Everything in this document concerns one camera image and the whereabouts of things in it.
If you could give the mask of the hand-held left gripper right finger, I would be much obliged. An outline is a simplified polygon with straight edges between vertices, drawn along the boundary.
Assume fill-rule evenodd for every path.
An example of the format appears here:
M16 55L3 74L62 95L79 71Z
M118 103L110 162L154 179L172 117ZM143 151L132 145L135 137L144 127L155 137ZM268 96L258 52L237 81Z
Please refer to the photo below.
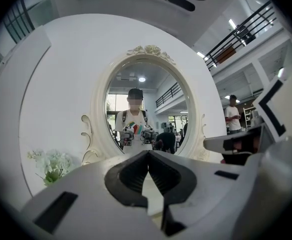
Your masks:
M245 165L211 163L149 152L149 173L163 196L161 229L151 237L233 237L259 167L257 154Z

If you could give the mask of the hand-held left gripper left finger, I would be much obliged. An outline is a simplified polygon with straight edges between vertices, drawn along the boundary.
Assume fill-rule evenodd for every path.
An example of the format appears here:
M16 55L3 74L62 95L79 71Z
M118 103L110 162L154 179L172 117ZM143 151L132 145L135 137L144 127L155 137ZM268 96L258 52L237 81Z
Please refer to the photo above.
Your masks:
M146 208L124 206L104 177L129 154L83 165L35 195L21 210L49 240L165 240Z

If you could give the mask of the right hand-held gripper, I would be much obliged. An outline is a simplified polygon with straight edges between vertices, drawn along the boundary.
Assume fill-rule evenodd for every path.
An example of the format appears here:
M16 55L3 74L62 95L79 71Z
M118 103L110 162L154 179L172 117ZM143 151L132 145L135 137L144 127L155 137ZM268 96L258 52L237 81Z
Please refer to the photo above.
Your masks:
M251 195L240 214L242 232L263 232L292 202L292 74L275 78L257 99L265 124L206 138L204 148L223 155L263 153ZM270 132L275 140L270 146Z

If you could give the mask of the cream vanity dressing table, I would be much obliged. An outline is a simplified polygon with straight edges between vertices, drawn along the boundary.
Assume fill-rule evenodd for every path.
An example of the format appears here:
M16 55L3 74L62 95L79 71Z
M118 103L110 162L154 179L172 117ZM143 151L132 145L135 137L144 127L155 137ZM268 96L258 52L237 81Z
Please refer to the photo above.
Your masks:
M213 152L204 148L204 138L217 134L212 126L213 113L217 112L217 109L204 100L203 92L208 91L211 94L208 100L212 102L218 101L218 93L204 60L182 42L171 46L141 45L137 42L124 47L113 44L98 59L98 62L106 64L106 67L97 74L94 82L90 114L82 116L82 121L86 122L90 129L88 148L103 158L103 161L88 166L93 174L94 182L91 188L86 190L88 198L93 202L94 209L100 216L134 210L133 207L125 207L119 203L107 190L104 183L108 170L116 162L129 158L115 147L109 131L105 128L105 99L112 76L122 65L138 59L153 61L180 81L189 108L189 118L193 124L186 137L186 142L177 155L186 162L211 164L209 159Z

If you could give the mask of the oval vanity mirror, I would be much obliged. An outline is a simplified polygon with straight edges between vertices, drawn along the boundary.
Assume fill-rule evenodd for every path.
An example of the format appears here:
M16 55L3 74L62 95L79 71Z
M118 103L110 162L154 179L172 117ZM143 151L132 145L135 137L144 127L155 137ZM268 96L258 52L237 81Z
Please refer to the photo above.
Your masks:
M154 149L160 142L182 144L188 125L184 92L167 69L152 62L123 65L110 81L106 95L109 131L124 153Z

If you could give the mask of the white flowers in glass vase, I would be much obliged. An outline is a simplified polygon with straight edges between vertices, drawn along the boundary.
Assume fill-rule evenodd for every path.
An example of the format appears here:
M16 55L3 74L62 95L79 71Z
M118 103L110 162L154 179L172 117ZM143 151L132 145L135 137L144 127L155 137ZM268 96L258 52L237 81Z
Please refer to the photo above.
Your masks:
M35 166L41 173L36 175L43 180L46 187L49 187L76 168L71 155L56 149L47 152L41 149L32 150L27 153L27 157L35 161Z

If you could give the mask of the black balcony railing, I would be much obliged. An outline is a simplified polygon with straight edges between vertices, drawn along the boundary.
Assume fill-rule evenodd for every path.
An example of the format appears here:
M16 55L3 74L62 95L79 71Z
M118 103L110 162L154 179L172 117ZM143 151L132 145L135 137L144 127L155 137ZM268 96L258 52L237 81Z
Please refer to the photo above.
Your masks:
M242 23L230 31L204 57L208 70L217 68L277 23L274 5L266 2Z

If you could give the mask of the black framed window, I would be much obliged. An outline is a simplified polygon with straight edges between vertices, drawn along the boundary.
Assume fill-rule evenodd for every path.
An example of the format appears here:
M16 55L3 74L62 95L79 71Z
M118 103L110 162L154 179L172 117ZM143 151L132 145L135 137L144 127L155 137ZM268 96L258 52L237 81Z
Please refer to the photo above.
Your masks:
M16 0L3 17L2 23L16 44L34 31L28 12L38 4L39 2L26 7L24 0Z

